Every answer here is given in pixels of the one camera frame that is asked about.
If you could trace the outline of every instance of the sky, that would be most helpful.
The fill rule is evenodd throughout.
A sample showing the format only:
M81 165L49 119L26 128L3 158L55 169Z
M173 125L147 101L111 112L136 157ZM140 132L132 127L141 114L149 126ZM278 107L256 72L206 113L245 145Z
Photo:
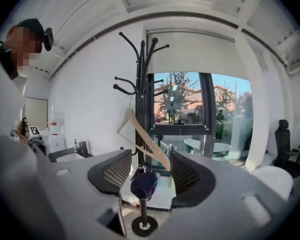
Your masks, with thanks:
M163 79L164 83L166 82L166 79L168 77L169 73L155 73L154 74L154 80L160 80ZM190 83L195 82L199 80L199 74L197 72L188 72L187 73ZM251 92L250 88L250 82L248 80L238 78L238 77L233 77L233 76L228 76L228 75L223 75L223 74L211 74L212 75L212 81L214 86L222 86L224 87L225 84L227 87L229 87L232 91L235 90L235 84L237 84L237 95L243 92Z

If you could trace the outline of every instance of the man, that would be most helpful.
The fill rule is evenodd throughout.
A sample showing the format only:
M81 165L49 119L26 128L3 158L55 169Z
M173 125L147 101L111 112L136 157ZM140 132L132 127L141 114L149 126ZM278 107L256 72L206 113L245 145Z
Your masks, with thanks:
M0 45L0 135L10 134L26 103L11 80L41 53L44 41L44 28L38 19L29 18L11 27Z
M9 137L26 101L11 80L18 76L18 70L29 65L35 53L41 52L44 35L37 19L26 19L13 26L0 45L0 209L3 214L7 214L6 209L12 214L0 218L0 225L16 225L18 221L36 239L62 240L63 226L40 184L35 154L25 143ZM42 230L38 225L47 227ZM16 228L9 226L13 233L20 234Z
M0 62L11 80L41 53L44 39L44 28L36 18L25 19L10 28L0 45Z

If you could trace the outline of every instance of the gray chair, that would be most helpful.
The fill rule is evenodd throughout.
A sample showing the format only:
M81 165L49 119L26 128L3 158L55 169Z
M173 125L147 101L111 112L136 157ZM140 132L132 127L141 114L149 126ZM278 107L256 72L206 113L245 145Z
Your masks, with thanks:
M300 175L300 164L290 161L289 158L297 156L298 153L291 151L290 148L290 130L289 124L285 119L279 120L279 127L275 131L275 140L278 150L278 155L274 161L274 166L286 170L292 178L297 178Z

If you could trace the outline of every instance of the navy bag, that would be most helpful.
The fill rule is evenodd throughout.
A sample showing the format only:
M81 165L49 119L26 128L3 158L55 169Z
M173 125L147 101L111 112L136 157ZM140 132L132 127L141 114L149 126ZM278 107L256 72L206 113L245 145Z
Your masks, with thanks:
M157 175L152 170L143 172L138 168L131 180L131 192L139 199L151 200L158 184Z

